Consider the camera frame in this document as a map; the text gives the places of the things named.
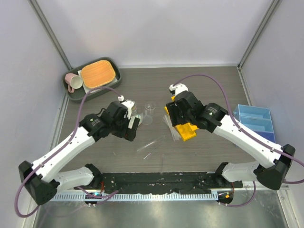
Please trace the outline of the yellow test tube rack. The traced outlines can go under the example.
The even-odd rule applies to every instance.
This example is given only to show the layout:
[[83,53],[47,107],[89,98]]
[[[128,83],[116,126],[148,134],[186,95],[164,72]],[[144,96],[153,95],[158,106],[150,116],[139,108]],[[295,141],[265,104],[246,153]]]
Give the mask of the yellow test tube rack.
[[[167,111],[167,108],[164,107],[164,110],[166,112],[166,115],[169,116],[168,114],[168,111]],[[187,140],[190,140],[191,138],[195,137],[197,134],[196,134],[196,131],[198,130],[198,127],[195,126],[195,125],[192,125],[190,123],[186,123],[184,125],[177,125],[175,126],[175,129],[178,131],[178,133],[180,134],[181,136],[181,139],[183,141],[187,141]]]

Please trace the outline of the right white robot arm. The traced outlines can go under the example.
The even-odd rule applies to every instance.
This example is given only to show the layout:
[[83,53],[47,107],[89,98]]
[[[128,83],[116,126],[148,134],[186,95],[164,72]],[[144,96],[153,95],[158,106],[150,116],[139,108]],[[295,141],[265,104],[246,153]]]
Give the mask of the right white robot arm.
[[247,163],[221,163],[214,176],[217,186],[224,188],[235,181],[258,181],[271,190],[280,189],[295,154],[293,146],[267,140],[218,104],[203,105],[192,92],[173,91],[172,94],[172,102],[166,104],[172,126],[190,123],[231,141],[255,159]]

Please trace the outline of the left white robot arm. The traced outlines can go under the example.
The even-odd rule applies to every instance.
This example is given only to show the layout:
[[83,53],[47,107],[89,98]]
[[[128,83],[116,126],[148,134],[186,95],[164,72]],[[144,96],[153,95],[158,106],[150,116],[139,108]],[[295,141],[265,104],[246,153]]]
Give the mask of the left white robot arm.
[[80,169],[61,172],[61,169],[80,152],[108,135],[132,142],[140,119],[132,114],[135,102],[114,101],[98,114],[88,114],[76,124],[76,129],[54,149],[34,162],[19,165],[20,179],[37,205],[49,202],[58,192],[75,187],[97,189],[102,173],[92,164]]

